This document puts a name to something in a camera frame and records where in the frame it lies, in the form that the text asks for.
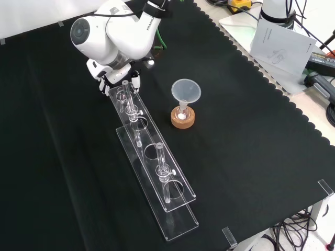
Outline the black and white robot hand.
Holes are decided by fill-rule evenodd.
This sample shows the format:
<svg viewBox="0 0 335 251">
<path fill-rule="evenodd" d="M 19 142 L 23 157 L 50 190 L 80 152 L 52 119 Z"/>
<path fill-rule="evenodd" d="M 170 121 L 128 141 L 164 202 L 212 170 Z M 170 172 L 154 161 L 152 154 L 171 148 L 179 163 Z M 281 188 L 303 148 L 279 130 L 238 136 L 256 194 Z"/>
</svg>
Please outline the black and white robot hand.
<svg viewBox="0 0 335 251">
<path fill-rule="evenodd" d="M 86 62 L 87 68 L 94 79 L 99 81 L 99 90 L 109 96 L 109 90 L 112 85 L 122 81 L 128 73 L 131 72 L 131 82 L 134 88 L 134 93 L 139 91 L 141 79 L 138 71 L 133 71 L 130 63 L 126 64 L 119 70 L 114 70 L 108 65 L 100 65 L 95 60 L 89 59 Z"/>
</svg>

